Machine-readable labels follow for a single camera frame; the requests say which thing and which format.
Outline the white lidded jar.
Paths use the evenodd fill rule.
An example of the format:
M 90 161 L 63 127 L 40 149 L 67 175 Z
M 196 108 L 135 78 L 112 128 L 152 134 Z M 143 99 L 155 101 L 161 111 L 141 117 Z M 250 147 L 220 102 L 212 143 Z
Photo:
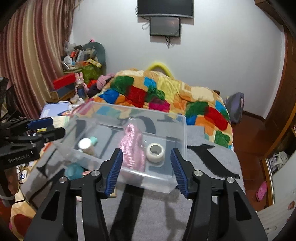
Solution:
M 95 155 L 94 146 L 90 138 L 82 138 L 78 142 L 78 148 L 85 154 L 88 154 L 91 156 Z

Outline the grey purple backpack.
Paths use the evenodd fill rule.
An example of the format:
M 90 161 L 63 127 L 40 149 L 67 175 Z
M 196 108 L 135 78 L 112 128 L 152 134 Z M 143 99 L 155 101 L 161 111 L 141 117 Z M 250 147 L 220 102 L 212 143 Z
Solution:
M 231 123 L 240 123 L 244 108 L 244 94 L 237 92 L 228 97 L 225 101 L 225 107 L 229 113 Z

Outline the light blue book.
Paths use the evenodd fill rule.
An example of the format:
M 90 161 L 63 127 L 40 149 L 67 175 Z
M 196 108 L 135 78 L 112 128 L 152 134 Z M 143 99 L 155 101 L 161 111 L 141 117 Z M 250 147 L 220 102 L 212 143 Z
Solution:
M 40 118 L 55 117 L 60 113 L 68 111 L 70 109 L 70 106 L 71 106 L 70 102 L 45 104 L 42 109 Z

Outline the pink plush hat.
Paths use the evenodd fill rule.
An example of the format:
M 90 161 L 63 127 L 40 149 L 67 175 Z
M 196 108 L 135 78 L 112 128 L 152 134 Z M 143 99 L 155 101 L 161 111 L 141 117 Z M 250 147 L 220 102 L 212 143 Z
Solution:
M 100 75 L 96 82 L 96 87 L 98 90 L 102 90 L 105 85 L 115 76 L 114 73 L 109 73 L 107 75 Z

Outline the teal round object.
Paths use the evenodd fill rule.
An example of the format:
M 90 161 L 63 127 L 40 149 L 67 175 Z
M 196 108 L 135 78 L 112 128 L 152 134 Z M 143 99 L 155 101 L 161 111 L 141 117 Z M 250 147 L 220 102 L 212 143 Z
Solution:
M 78 165 L 77 163 L 71 163 L 66 169 L 65 169 L 65 176 L 69 180 L 76 180 L 80 179 L 83 176 L 84 168 Z

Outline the pink striped curtain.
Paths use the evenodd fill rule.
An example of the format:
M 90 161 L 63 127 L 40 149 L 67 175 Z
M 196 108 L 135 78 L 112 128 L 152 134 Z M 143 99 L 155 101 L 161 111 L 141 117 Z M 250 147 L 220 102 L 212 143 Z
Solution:
M 38 118 L 63 76 L 64 45 L 72 30 L 75 1 L 25 1 L 1 30 L 1 76 L 10 80 L 20 109 Z

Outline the red box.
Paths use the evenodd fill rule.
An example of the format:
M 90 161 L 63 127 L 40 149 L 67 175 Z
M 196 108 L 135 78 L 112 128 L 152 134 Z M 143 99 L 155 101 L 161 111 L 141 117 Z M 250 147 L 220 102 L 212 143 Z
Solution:
M 75 73 L 69 73 L 54 80 L 53 87 L 55 90 L 57 90 L 69 84 L 73 84 L 75 80 L 76 80 Z

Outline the grey plush toy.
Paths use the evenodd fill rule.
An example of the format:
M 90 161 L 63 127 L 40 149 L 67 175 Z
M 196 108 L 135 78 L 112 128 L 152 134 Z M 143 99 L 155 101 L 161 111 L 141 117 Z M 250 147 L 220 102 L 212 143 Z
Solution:
M 83 46 L 83 50 L 89 54 L 92 60 L 96 60 L 104 65 L 106 61 L 105 49 L 102 44 L 98 42 L 89 42 Z

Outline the black wall television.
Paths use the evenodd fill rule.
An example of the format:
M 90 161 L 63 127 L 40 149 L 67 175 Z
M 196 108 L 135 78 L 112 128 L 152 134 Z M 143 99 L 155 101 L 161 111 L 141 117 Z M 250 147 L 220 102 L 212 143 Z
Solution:
M 194 17 L 193 0 L 138 0 L 139 16 Z

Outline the colourful patchwork quilt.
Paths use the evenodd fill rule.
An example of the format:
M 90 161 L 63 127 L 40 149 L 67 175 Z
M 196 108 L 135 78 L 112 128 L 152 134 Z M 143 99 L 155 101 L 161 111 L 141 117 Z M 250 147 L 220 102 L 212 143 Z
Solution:
M 119 71 L 92 100 L 181 114 L 188 125 L 202 126 L 208 141 L 228 149 L 233 145 L 230 116 L 218 93 L 158 71 Z

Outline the pink croc shoe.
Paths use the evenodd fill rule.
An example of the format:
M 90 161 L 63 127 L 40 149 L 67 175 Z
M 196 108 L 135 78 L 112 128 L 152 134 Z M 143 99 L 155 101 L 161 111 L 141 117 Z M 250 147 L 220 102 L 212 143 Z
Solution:
M 267 193 L 267 182 L 263 181 L 260 187 L 256 191 L 256 194 L 255 194 L 256 200 L 262 201 L 266 193 Z

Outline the clear plastic storage bin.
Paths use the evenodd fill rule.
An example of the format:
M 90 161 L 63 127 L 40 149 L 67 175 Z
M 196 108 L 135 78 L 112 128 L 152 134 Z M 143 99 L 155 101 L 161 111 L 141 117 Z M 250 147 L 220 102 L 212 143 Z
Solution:
M 170 154 L 174 148 L 187 153 L 183 115 L 91 101 L 71 116 L 65 130 L 55 142 L 65 160 L 94 170 L 120 148 L 119 182 L 161 193 L 177 186 Z

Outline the small wall monitor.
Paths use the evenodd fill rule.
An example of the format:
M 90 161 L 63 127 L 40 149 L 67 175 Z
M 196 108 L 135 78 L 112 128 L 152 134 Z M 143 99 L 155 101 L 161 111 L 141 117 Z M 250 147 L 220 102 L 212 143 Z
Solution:
M 163 37 L 179 37 L 181 19 L 168 16 L 152 16 L 150 18 L 150 35 Z

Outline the pink knitted cloth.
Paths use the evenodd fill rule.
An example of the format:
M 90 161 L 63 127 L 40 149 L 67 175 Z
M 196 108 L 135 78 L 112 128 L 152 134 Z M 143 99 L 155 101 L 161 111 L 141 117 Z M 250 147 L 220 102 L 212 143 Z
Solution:
M 145 171 L 146 156 L 143 146 L 142 132 L 130 123 L 125 128 L 125 135 L 119 143 L 123 152 L 122 166 L 139 172 Z

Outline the white tape roll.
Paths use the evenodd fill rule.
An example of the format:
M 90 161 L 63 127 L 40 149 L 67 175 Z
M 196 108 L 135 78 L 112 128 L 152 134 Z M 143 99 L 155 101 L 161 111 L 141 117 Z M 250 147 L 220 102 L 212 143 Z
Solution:
M 150 143 L 146 147 L 146 157 L 152 163 L 159 163 L 164 160 L 165 149 L 158 143 Z

